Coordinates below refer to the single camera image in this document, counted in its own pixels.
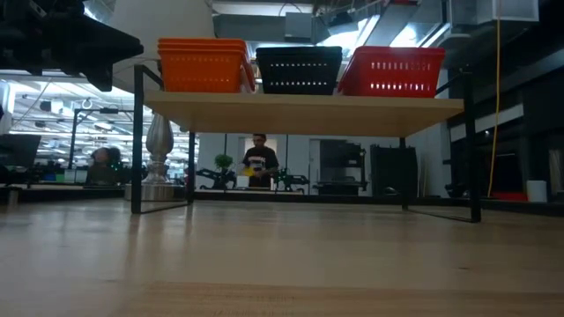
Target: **seated person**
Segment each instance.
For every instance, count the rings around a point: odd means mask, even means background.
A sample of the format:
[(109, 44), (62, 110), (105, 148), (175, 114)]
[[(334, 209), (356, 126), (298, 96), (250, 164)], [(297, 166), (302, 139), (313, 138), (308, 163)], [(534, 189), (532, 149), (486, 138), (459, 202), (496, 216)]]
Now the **seated person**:
[(115, 186), (121, 177), (116, 166), (122, 161), (122, 154), (116, 148), (99, 148), (91, 158), (93, 164), (88, 169), (87, 185)]
[(278, 170), (278, 159), (273, 149), (264, 145), (266, 135), (254, 134), (253, 144), (245, 154), (243, 164), (253, 169), (255, 174), (249, 178), (251, 188), (270, 188), (271, 176)]

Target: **white container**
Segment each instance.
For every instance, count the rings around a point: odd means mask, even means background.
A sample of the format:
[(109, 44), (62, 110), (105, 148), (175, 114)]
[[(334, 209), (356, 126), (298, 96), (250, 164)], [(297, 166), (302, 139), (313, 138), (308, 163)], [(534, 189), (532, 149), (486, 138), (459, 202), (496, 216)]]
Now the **white container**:
[(527, 181), (527, 196), (531, 203), (547, 203), (546, 181)]
[(248, 187), (249, 187), (249, 177), (237, 176), (237, 188), (248, 188)]

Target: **plastic basket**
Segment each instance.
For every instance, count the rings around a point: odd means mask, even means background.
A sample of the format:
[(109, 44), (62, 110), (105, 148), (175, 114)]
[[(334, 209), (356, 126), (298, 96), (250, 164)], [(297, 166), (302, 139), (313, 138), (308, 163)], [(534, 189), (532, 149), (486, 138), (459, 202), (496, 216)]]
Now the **plastic basket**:
[(349, 96), (434, 98), (442, 48), (357, 48), (339, 83)]
[(168, 92), (253, 92), (245, 55), (239, 50), (159, 50)]
[(331, 95), (343, 60), (341, 47), (259, 48), (264, 93)]
[(161, 48), (186, 48), (192, 46), (198, 49), (236, 49), (245, 53), (247, 60), (250, 61), (247, 43), (243, 40), (230, 39), (160, 39), (159, 49)]
[(243, 67), (247, 74), (251, 90), (255, 90), (255, 75), (253, 73), (253, 68), (250, 65), (249, 55), (246, 49), (242, 49), (239, 45), (227, 45), (227, 44), (189, 44), (189, 43), (161, 43), (159, 44), (159, 50), (165, 49), (185, 49), (185, 50), (236, 50), (240, 51), (245, 55), (245, 62), (243, 62)]

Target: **man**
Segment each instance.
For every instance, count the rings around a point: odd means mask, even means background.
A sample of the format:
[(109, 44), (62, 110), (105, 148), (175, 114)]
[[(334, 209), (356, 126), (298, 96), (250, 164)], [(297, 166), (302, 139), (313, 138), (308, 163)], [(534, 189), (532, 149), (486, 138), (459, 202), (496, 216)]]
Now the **man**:
[(266, 135), (254, 134), (253, 144), (255, 147), (249, 149), (243, 159), (243, 164), (255, 172), (249, 179), (252, 188), (270, 188), (271, 176), (278, 170), (278, 159), (273, 149), (264, 146)]

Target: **desk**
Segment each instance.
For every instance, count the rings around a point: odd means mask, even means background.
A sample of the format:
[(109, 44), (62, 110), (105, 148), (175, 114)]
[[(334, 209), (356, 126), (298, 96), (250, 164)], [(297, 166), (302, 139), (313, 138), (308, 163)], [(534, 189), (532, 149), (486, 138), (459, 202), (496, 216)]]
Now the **desk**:
[(406, 137), (464, 110), (463, 100), (155, 91), (145, 104), (190, 131), (327, 136)]
[[(407, 136), (462, 112), (466, 119), (468, 170), (473, 171), (476, 166), (473, 91), (471, 74), (468, 72), (463, 72), (458, 77), (464, 81), (463, 100), (146, 91), (145, 75), (164, 90), (164, 84), (156, 74), (144, 65), (135, 66), (131, 199), (133, 213), (141, 213), (140, 171), (144, 106), (189, 131), (190, 184), (196, 183), (194, 157), (197, 132), (261, 131), (287, 135), (393, 136), (399, 137), (400, 148), (405, 149)], [(451, 85), (452, 81), (439, 88), (437, 93)], [(479, 222), (481, 208), (475, 173), (469, 172), (469, 188), (471, 219), (462, 220)], [(409, 198), (406, 190), (400, 189), (402, 208), (411, 211), (408, 208)], [(189, 202), (195, 199), (195, 193), (194, 188), (189, 188)]]

